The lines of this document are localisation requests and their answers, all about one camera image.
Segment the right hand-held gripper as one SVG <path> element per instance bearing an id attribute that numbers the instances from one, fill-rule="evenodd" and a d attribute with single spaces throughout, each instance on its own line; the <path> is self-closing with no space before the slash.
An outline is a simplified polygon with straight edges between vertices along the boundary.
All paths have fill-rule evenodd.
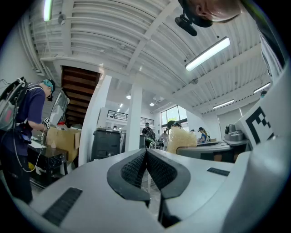
<path id="1" fill-rule="evenodd" d="M 250 151 L 257 144 L 274 136 L 291 136 L 291 61 L 287 62 L 267 95 L 237 121 L 234 127 L 235 131 L 229 131 L 224 141 L 200 143 L 196 147 L 179 147 L 176 153 L 190 158 L 235 163 L 241 153 Z"/>

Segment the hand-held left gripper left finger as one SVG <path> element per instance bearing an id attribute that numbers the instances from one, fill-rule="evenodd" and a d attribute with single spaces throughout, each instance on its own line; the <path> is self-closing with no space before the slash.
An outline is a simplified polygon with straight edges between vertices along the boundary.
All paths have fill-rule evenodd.
<path id="1" fill-rule="evenodd" d="M 161 233 L 164 228 L 144 202 L 125 200 L 107 182 L 107 171 L 119 161 L 140 152 L 133 150 L 86 163 L 51 184 L 30 203 L 38 214 L 68 188 L 82 190 L 60 228 L 74 233 Z"/>

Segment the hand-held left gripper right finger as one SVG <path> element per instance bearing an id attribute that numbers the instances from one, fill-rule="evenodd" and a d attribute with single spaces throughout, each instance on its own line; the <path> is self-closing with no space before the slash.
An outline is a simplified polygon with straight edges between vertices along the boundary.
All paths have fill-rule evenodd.
<path id="1" fill-rule="evenodd" d="M 158 233 L 181 223 L 204 205 L 226 180 L 234 164 L 196 159 L 149 149 L 147 170 L 161 200 L 158 219 L 147 233 Z"/>

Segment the large window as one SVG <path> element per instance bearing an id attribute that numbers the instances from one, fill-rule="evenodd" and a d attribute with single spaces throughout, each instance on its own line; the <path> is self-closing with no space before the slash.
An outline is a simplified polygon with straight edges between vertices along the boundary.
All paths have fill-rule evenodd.
<path id="1" fill-rule="evenodd" d="M 174 106 L 161 112 L 161 126 L 166 127 L 169 121 L 176 121 L 179 123 L 187 122 L 186 110 L 180 106 Z"/>

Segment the ceiling tube light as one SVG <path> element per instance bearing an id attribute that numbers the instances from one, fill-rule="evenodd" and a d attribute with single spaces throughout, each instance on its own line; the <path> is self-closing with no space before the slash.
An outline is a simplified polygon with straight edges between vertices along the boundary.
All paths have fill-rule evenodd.
<path id="1" fill-rule="evenodd" d="M 188 72 L 191 72 L 193 69 L 197 68 L 199 65 L 221 52 L 225 48 L 227 48 L 231 44 L 230 39 L 228 37 L 224 37 L 211 47 L 200 53 L 196 58 L 191 60 L 189 63 L 185 65 L 185 68 Z"/>
<path id="2" fill-rule="evenodd" d="M 43 20 L 49 21 L 52 18 L 52 5 L 53 0 L 45 0 L 43 8 Z"/>
<path id="3" fill-rule="evenodd" d="M 253 91 L 253 93 L 256 94 L 256 93 L 258 93 L 258 92 L 264 90 L 264 89 L 267 88 L 270 84 L 271 84 L 271 83 L 268 82 L 267 84 L 261 86 L 260 88 L 255 89 L 255 90 Z"/>
<path id="4" fill-rule="evenodd" d="M 233 102 L 234 102 L 234 99 L 229 100 L 229 101 L 227 101 L 227 102 L 224 102 L 224 103 L 222 103 L 222 104 L 219 104 L 219 105 L 214 106 L 213 109 L 219 109 L 219 108 L 221 108 L 221 107 L 224 107 L 224 106 L 227 106 L 227 105 L 229 105 L 229 104 L 232 104 Z"/>

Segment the black metal work table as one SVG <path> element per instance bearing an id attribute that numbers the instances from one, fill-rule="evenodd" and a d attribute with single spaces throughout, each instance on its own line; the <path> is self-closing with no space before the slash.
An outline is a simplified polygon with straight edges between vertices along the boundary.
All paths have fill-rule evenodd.
<path id="1" fill-rule="evenodd" d="M 28 162 L 35 166 L 30 173 L 30 182 L 34 186 L 44 189 L 68 174 L 68 152 L 50 146 L 43 146 L 35 141 L 28 145 Z"/>

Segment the cardboard box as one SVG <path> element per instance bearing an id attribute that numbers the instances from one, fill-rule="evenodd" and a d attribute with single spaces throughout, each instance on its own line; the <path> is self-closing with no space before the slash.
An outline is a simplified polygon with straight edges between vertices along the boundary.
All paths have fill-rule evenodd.
<path id="1" fill-rule="evenodd" d="M 46 135 L 46 144 L 68 152 L 67 161 L 73 162 L 79 155 L 80 130 L 68 129 L 67 131 L 51 127 Z"/>

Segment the white square pillar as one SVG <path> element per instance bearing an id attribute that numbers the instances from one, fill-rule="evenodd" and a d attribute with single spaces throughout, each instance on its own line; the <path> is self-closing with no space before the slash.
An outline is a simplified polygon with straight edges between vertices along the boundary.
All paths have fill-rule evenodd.
<path id="1" fill-rule="evenodd" d="M 82 166 L 91 160 L 92 145 L 94 141 L 93 133 L 97 127 L 100 111 L 105 107 L 111 79 L 111 76 L 102 74 L 91 97 L 81 130 L 78 160 L 79 166 Z"/>
<path id="2" fill-rule="evenodd" d="M 129 120 L 127 123 L 125 152 L 139 149 L 142 87 L 134 83 L 131 89 Z"/>

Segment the black balcony railing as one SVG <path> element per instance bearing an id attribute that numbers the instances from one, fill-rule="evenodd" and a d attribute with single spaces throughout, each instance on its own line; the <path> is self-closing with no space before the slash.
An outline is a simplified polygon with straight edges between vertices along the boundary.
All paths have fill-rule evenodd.
<path id="1" fill-rule="evenodd" d="M 113 111 L 113 110 L 108 110 L 107 117 L 108 118 L 112 118 L 112 119 L 116 119 L 116 120 L 121 120 L 121 121 L 124 121 L 124 122 L 127 122 L 128 119 L 129 119 L 129 115 L 128 114 L 117 112 L 117 111 Z M 141 125 L 145 125 L 146 123 L 149 123 L 150 126 L 153 126 L 154 125 L 154 119 L 141 117 L 140 118 L 140 124 Z"/>

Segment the person's grey jacket torso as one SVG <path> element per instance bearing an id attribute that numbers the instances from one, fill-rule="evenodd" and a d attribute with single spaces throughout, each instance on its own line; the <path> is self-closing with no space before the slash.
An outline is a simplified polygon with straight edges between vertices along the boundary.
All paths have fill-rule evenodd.
<path id="1" fill-rule="evenodd" d="M 276 82 L 287 60 L 287 55 L 282 51 L 283 44 L 278 38 L 277 30 L 268 16 L 253 0 L 241 0 L 241 4 L 256 23 L 261 40 L 263 60 L 271 80 Z"/>

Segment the brown wooden staircase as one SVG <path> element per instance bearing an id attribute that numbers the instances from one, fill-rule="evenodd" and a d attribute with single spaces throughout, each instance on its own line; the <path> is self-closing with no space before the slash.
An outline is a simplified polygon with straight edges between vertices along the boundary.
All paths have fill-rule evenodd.
<path id="1" fill-rule="evenodd" d="M 98 72 L 70 66 L 62 67 L 61 86 L 70 100 L 65 111 L 67 125 L 83 124 L 99 79 Z"/>

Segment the silver backpack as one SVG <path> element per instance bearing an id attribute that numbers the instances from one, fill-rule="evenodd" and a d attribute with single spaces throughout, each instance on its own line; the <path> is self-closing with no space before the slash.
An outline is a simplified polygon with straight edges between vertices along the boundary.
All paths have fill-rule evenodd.
<path id="1" fill-rule="evenodd" d="M 28 83 L 24 77 L 6 87 L 0 96 L 0 131 L 9 131 L 15 126 L 18 109 L 25 98 Z"/>

